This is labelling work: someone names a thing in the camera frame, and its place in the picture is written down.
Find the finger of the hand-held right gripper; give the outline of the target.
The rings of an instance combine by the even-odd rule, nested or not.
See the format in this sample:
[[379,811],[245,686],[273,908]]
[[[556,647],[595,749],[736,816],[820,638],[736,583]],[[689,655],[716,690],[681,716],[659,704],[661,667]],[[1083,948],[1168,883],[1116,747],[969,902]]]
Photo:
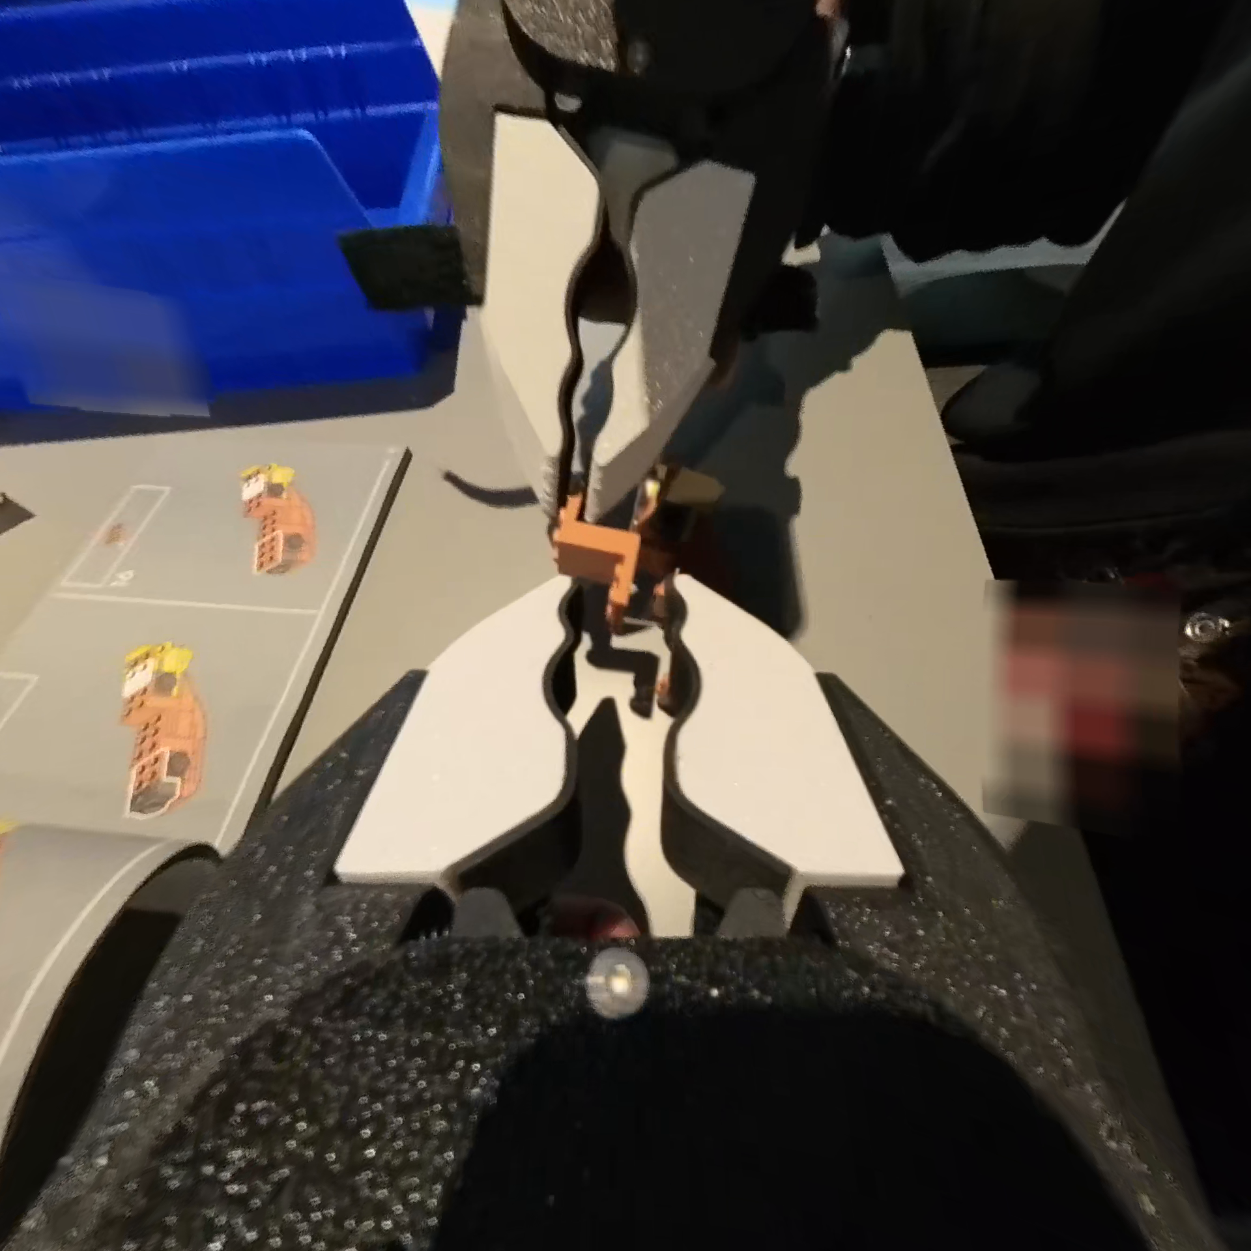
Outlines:
[[585,470],[583,516],[599,521],[635,491],[713,370],[756,180],[717,160],[681,163],[668,142],[631,130],[594,130],[589,157],[629,294]]
[[553,123],[495,113],[482,342],[495,410],[544,512],[568,495],[583,355],[574,290],[604,218],[598,171]]

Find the person's dark clothing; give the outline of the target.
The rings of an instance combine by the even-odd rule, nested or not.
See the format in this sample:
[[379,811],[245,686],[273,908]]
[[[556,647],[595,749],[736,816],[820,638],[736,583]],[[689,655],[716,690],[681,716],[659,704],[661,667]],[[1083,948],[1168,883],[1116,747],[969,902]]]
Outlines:
[[1247,1247],[1247,196],[1134,196],[1072,288],[1049,375],[946,406],[994,573],[1174,610],[1179,760],[1083,842],[1228,1247]]

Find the brown toy brick assembly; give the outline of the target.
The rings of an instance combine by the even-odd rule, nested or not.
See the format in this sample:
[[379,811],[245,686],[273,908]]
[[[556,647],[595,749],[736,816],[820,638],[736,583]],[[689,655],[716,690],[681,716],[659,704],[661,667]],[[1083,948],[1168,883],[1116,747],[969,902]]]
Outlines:
[[686,573],[726,592],[729,571],[714,527],[714,509],[725,492],[713,476],[677,463],[656,463],[634,494],[629,531],[638,536],[635,570],[647,594],[647,619],[669,646],[672,582]]

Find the person's right forearm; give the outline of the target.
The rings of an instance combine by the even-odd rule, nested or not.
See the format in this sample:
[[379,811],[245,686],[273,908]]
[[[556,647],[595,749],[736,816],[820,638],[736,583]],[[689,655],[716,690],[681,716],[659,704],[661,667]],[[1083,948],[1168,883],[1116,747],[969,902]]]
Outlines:
[[833,2],[815,206],[911,260],[1091,239],[1241,2]]

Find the grey building instruction booklet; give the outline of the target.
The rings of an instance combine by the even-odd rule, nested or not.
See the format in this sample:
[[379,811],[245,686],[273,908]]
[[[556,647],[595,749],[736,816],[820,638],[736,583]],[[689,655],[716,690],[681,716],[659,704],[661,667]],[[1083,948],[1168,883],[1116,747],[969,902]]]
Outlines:
[[2,1133],[101,936],[212,865],[282,768],[409,460],[193,434],[104,477],[2,641]]

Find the grey desk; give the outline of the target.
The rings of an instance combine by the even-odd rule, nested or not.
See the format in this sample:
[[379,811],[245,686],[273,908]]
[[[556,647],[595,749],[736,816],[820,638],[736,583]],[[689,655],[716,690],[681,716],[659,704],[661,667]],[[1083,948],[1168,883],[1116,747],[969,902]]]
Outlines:
[[[821,329],[759,340],[735,387],[692,413],[710,439],[698,466],[726,488],[732,598],[839,677],[982,819],[990,565],[881,251],[824,238],[808,257]],[[558,576],[537,507],[479,498],[521,472],[474,320],[455,366],[452,390],[415,410],[4,445],[2,488],[34,518],[2,537],[2,641],[84,539],[104,477],[139,449],[239,433],[406,449],[257,811],[401,673]]]

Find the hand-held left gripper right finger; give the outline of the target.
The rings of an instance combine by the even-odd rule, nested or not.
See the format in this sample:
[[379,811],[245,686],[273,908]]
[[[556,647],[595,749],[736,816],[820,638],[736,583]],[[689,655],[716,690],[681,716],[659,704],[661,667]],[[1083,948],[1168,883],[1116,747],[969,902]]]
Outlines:
[[672,582],[664,851],[698,892],[893,887],[903,866],[817,673],[690,574]]

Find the stack of blue storage bins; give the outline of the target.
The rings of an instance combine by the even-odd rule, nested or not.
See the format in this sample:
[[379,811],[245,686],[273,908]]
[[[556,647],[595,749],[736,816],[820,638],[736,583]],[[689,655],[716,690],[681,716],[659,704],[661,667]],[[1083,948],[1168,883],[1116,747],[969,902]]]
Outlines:
[[2,2],[2,410],[418,373],[342,245],[448,223],[437,126],[407,2]]

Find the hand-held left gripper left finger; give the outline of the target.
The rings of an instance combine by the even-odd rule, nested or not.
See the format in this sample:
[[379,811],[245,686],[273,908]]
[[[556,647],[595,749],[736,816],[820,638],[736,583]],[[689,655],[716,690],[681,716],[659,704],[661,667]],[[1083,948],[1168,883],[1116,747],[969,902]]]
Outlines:
[[573,793],[556,693],[571,594],[553,576],[431,661],[337,851],[339,881],[468,889],[503,871],[546,889],[561,853],[541,827]]

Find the person's left hand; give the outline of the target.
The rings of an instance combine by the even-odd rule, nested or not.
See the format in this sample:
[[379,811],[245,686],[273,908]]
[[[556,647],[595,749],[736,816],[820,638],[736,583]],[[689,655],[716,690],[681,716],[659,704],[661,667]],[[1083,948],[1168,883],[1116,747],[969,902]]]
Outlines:
[[632,915],[614,900],[588,894],[556,894],[546,914],[547,933],[586,942],[631,941],[641,935]]

